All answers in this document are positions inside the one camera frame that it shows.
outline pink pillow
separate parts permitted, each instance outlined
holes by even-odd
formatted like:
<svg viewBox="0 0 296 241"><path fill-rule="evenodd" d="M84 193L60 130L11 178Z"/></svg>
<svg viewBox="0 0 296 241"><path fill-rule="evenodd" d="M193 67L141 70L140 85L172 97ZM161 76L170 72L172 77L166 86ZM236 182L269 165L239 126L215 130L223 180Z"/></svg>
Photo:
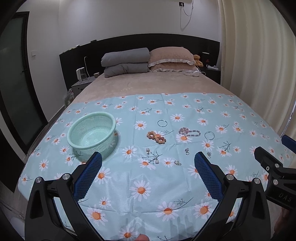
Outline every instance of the pink pillow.
<svg viewBox="0 0 296 241"><path fill-rule="evenodd" d="M162 47L150 52L148 67L168 62L194 65L195 60L188 49L182 47Z"/></svg>
<svg viewBox="0 0 296 241"><path fill-rule="evenodd" d="M150 67L151 72L186 72L188 70L197 70L197 67L187 63L161 63Z"/></svg>

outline bedsheet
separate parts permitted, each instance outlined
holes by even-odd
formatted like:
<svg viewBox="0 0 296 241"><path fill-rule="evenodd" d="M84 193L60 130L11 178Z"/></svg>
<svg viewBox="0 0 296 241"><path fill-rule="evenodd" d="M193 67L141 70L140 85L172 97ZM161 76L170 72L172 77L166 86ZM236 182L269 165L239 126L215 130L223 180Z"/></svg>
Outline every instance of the bedsheet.
<svg viewBox="0 0 296 241"><path fill-rule="evenodd" d="M236 96L120 96L72 104L64 111L22 172L18 188L27 199L36 177L60 178L89 158L73 150L66 135L74 121L94 111L111 113L117 126L110 149L102 153L103 166L79 204L105 240L133 240L139 233L150 240L193 237L217 205L194 167L199 151L205 155L210 152L211 163L239 180L260 178L264 188L268 175L254 158L256 147L262 146L286 167L291 162L292 153L281 144L280 137ZM167 126L158 126L159 120L167 121ZM190 136L180 134L182 127L193 132ZM166 143L147 138L148 131L163 135ZM207 131L214 133L213 140L205 138ZM239 202L229 220L235 218ZM71 228L59 199L56 203L64 225Z"/></svg>

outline black nightstand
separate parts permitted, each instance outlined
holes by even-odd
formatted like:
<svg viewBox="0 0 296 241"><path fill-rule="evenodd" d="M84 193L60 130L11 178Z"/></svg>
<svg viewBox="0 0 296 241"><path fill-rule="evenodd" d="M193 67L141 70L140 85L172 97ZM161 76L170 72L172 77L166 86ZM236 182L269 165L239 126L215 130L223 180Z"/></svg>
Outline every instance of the black nightstand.
<svg viewBox="0 0 296 241"><path fill-rule="evenodd" d="M213 70L208 69L207 67L200 68L201 72L206 73L206 77L214 80L216 83L221 84L221 71L220 70Z"/></svg>

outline headboard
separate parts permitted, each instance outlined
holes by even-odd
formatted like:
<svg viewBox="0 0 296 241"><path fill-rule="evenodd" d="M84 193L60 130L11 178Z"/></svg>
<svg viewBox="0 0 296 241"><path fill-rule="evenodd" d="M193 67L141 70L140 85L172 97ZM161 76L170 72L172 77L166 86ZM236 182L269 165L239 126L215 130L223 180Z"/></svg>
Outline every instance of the headboard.
<svg viewBox="0 0 296 241"><path fill-rule="evenodd" d="M106 53L144 47L151 51L169 46L184 47L192 54L200 56L202 52L209 53L211 62L215 64L220 50L220 43L217 41L181 34L132 34L103 39L59 55L66 87L69 89L78 81L76 69L85 67L85 56L87 56L85 59L87 71L90 76L93 76L97 72L103 73L105 67L101 66L101 59Z"/></svg>

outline silver bolt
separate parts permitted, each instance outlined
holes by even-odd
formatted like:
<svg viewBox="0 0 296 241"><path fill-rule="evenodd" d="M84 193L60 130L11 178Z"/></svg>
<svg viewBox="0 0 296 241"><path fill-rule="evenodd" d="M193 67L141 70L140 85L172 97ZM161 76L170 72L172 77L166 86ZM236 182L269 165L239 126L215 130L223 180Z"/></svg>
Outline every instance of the silver bolt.
<svg viewBox="0 0 296 241"><path fill-rule="evenodd" d="M70 174L69 173L66 173L63 175L63 179L64 180L68 180L70 178Z"/></svg>
<svg viewBox="0 0 296 241"><path fill-rule="evenodd" d="M37 183L39 183L39 182L41 182L42 181L42 177L37 177L36 179L35 179L35 182L37 182Z"/></svg>
<svg viewBox="0 0 296 241"><path fill-rule="evenodd" d="M231 174L227 174L226 175L226 178L229 180L229 181L232 181L234 179L234 176L231 175Z"/></svg>
<svg viewBox="0 0 296 241"><path fill-rule="evenodd" d="M259 178L254 178L254 182L255 182L256 184L260 184L260 183L261 183L261 181L260 181Z"/></svg>

